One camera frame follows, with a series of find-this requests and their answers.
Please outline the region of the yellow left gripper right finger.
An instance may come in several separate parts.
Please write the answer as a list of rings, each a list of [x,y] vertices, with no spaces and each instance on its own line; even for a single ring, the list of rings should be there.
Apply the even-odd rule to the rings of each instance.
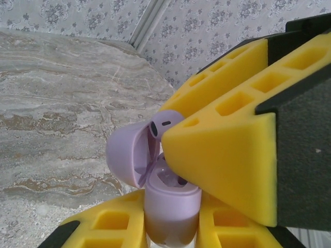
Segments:
[[[265,227],[203,193],[196,247],[304,247],[285,227]]]

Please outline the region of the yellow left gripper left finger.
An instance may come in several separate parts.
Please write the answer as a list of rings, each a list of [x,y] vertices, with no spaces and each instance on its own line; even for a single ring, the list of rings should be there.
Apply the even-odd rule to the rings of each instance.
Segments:
[[[137,190],[75,214],[39,247],[147,247],[143,200],[144,191]]]

